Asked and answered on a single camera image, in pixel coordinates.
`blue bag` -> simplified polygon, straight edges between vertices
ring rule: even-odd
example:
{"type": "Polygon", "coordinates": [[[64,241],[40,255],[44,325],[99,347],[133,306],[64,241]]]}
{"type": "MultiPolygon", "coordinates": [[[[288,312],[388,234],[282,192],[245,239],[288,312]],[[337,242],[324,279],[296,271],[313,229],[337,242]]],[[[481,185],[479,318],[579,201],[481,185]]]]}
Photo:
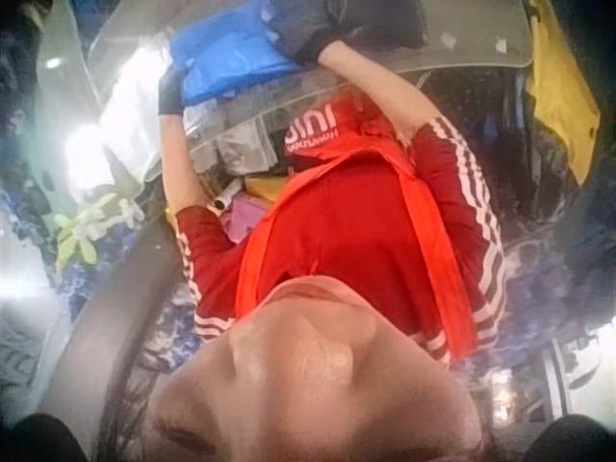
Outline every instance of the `blue bag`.
{"type": "Polygon", "coordinates": [[[187,106],[301,70],[271,44],[259,0],[182,29],[170,49],[173,62],[190,70],[183,88],[187,106]]]}

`yellow fabric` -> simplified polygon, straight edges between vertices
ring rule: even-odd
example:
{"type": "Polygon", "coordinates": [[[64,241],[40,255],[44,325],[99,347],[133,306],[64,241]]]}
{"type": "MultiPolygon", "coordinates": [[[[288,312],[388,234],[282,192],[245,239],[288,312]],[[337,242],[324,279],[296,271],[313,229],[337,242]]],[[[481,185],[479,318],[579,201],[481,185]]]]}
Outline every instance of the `yellow fabric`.
{"type": "Polygon", "coordinates": [[[533,75],[528,92],[537,100],[535,116],[564,141],[569,165],[582,184],[593,158],[601,113],[579,71],[549,0],[530,0],[541,18],[531,19],[533,75]]]}
{"type": "Polygon", "coordinates": [[[287,177],[246,178],[246,191],[253,197],[274,203],[287,184],[287,177]]]}

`red sweater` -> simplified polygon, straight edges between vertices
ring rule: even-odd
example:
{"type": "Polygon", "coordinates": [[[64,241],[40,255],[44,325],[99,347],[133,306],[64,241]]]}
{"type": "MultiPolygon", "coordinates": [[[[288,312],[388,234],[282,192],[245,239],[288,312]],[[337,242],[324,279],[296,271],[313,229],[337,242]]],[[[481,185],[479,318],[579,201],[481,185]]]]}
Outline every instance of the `red sweater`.
{"type": "MultiPolygon", "coordinates": [[[[505,265],[481,169],[443,117],[418,132],[409,155],[449,232],[474,312],[477,344],[492,346],[506,303],[505,265]]],[[[185,274],[198,303],[196,330],[208,341],[235,321],[246,241],[233,245],[218,219],[201,207],[181,211],[177,221],[185,274]]],[[[398,175],[382,159],[367,153],[347,161],[280,211],[259,301],[281,282],[310,274],[346,283],[435,359],[448,362],[442,327],[424,321],[424,314],[437,307],[398,175]]]]}

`lips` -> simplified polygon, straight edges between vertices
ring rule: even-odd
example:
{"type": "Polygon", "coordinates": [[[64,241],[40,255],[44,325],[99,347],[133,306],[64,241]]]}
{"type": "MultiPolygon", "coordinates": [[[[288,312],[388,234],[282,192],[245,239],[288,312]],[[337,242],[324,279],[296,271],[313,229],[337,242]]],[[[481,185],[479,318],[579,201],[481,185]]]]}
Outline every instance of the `lips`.
{"type": "Polygon", "coordinates": [[[334,301],[337,303],[344,302],[339,296],[332,294],[323,287],[298,282],[288,284],[275,290],[264,304],[268,305],[284,298],[311,298],[315,300],[334,301]]]}

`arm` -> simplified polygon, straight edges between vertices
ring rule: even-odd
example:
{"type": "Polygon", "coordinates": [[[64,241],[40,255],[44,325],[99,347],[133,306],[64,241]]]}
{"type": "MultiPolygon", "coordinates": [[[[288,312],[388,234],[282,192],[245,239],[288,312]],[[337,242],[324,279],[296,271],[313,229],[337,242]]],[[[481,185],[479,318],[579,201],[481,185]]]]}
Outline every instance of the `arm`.
{"type": "Polygon", "coordinates": [[[218,217],[206,208],[208,198],[194,171],[184,131],[182,77],[171,68],[159,88],[163,184],[177,219],[184,276],[197,304],[195,329],[209,341],[233,323],[244,248],[229,241],[218,217]]]}
{"type": "Polygon", "coordinates": [[[406,143],[413,140],[421,127],[441,114],[415,86],[341,41],[325,47],[319,55],[319,63],[367,94],[406,143]]]}
{"type": "Polygon", "coordinates": [[[506,274],[501,230],[475,155],[430,100],[393,72],[340,41],[327,46],[319,61],[366,93],[403,141],[413,141],[409,152],[417,174],[439,206],[461,269],[477,346],[492,346],[506,305],[506,274]]]}
{"type": "Polygon", "coordinates": [[[161,116],[161,141],[163,185],[171,212],[175,215],[194,205],[206,207],[208,199],[194,171],[181,116],[161,116]]]}

